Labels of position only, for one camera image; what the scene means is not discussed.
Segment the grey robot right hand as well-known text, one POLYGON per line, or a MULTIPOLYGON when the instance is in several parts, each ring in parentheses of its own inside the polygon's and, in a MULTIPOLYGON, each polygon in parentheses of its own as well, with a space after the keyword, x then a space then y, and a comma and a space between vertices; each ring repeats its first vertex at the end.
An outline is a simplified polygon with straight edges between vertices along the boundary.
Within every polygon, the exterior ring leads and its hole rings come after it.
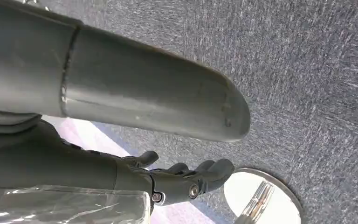
POLYGON ((195 170, 146 168, 158 156, 119 158, 64 142, 42 115, 202 140, 249 131, 243 95, 224 75, 149 45, 14 0, 0 0, 0 188, 57 185, 161 194, 163 205, 221 187, 230 160, 195 170))

